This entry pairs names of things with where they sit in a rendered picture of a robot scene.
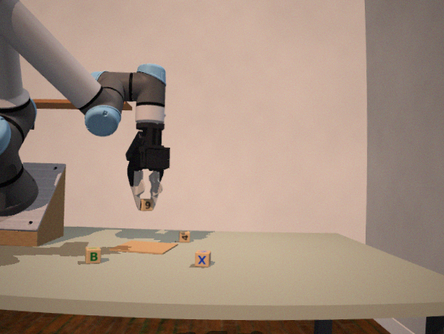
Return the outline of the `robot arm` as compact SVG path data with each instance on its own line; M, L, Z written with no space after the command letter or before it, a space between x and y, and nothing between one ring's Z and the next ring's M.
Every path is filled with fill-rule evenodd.
M39 192L19 157L36 120L19 55L85 115L86 128L96 136L116 131L124 102L136 102L136 123L163 124L166 116L162 66L141 64L134 73L90 75L20 0L0 0L0 217L25 210Z

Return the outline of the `orange flat mat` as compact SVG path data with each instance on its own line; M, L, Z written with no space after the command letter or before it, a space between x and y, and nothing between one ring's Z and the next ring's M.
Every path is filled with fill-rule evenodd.
M169 250L175 248L176 243L164 243L164 242L141 242L141 241L129 241L109 249L110 251L118 252L137 252L147 254L163 255Z

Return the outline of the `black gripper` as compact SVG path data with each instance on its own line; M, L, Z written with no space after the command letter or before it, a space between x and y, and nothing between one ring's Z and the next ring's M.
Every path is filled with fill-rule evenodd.
M161 179L164 175L164 169L170 168L170 148L165 148L164 145L161 145L161 136L162 131L165 129L165 124L142 122L136 124L136 129L143 131L143 141L140 146L132 152L132 158L129 158L127 176L135 204L137 205L137 209L140 210L140 195L145 190L142 169L153 171L153 173L149 175L149 181L151 182L150 193L154 209L158 194L161 193L163 189Z

